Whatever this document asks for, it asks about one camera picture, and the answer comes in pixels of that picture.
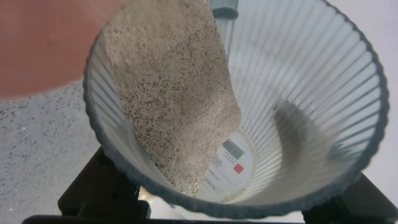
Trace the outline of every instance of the blue container rim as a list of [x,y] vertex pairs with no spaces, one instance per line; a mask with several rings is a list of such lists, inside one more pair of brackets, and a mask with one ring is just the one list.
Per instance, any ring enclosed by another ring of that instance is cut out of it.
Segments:
[[343,191],[354,183],[359,177],[361,171],[368,166],[373,155],[378,150],[379,144],[384,137],[384,129],[387,125],[387,114],[389,111],[388,97],[389,92],[387,89],[387,79],[383,72],[383,67],[380,64],[379,57],[375,53],[371,43],[367,40],[365,35],[358,29],[357,25],[350,21],[348,17],[343,14],[335,6],[332,6],[326,0],[323,1],[327,7],[332,8],[337,14],[341,14],[344,17],[345,22],[350,23],[353,26],[353,30],[360,35],[361,40],[366,44],[367,51],[372,54],[373,63],[376,65],[376,73],[380,79],[381,89],[381,108],[379,110],[379,119],[376,123],[376,130],[374,135],[369,140],[367,148],[364,150],[362,156],[356,161],[351,169],[340,176],[335,183],[327,185],[322,189],[319,189],[306,196],[296,198],[288,202],[282,202],[275,205],[233,205],[233,204],[220,204],[214,202],[208,202],[196,198],[191,198],[180,192],[172,190],[168,187],[158,184],[156,181],[148,178],[141,171],[136,169],[130,164],[117,150],[116,146],[110,141],[109,137],[103,131],[98,115],[92,105],[93,99],[89,94],[90,85],[88,83],[90,70],[91,70],[91,56],[97,43],[99,42],[102,32],[100,32],[94,44],[91,46],[88,58],[86,60],[86,67],[84,70],[83,80],[83,99],[86,103],[86,112],[90,119],[90,125],[93,128],[96,138],[103,146],[105,154],[115,163],[115,166],[123,172],[129,180],[137,185],[142,185],[145,189],[153,195],[160,196],[166,202],[179,205],[192,212],[201,212],[216,218],[233,218],[233,219],[244,219],[244,218],[264,218],[267,216],[280,216],[285,215],[289,212],[297,210],[308,210],[313,206],[322,204],[332,197],[343,193]]

